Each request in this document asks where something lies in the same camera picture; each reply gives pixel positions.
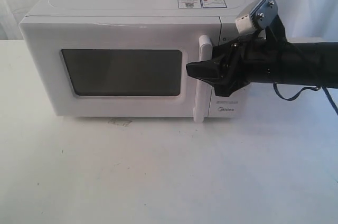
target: stain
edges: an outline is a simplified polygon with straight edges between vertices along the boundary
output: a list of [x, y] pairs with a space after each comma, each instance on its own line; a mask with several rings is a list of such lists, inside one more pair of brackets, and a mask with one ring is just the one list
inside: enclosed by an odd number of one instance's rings
[[109, 124], [117, 125], [117, 126], [123, 126], [128, 127], [132, 121], [131, 120], [125, 120], [121, 118], [112, 118], [108, 121]]

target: microwave handle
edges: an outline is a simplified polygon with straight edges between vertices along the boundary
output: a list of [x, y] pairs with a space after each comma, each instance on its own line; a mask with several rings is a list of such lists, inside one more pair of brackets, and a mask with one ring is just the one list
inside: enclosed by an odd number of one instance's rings
[[[212, 44], [211, 40], [207, 35], [200, 36], [200, 56], [199, 62], [204, 60], [210, 60], [212, 54]], [[196, 86], [196, 98], [195, 98], [195, 107], [194, 107], [194, 121], [196, 123], [201, 123], [204, 121], [205, 114], [205, 103], [206, 103], [206, 93], [210, 89], [210, 86], [201, 81], [197, 80]]]

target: brand logo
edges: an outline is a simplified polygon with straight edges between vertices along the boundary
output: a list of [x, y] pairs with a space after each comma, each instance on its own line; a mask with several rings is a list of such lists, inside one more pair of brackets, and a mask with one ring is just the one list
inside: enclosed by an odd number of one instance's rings
[[229, 109], [229, 108], [224, 108], [224, 107], [219, 107], [218, 111], [234, 111], [234, 109]]

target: barcode sticker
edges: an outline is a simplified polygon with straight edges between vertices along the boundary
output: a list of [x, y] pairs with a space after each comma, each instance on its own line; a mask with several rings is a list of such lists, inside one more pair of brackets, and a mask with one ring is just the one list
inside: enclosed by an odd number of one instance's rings
[[179, 8], [202, 8], [201, 0], [178, 0]]
[[226, 8], [224, 0], [201, 0], [203, 8]]

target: table surface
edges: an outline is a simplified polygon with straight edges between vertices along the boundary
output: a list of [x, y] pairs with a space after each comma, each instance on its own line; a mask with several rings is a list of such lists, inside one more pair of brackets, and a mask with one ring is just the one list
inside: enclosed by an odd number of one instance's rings
[[23, 41], [0, 41], [0, 87], [0, 223], [338, 222], [322, 91], [255, 84], [241, 117], [203, 124], [57, 117]]

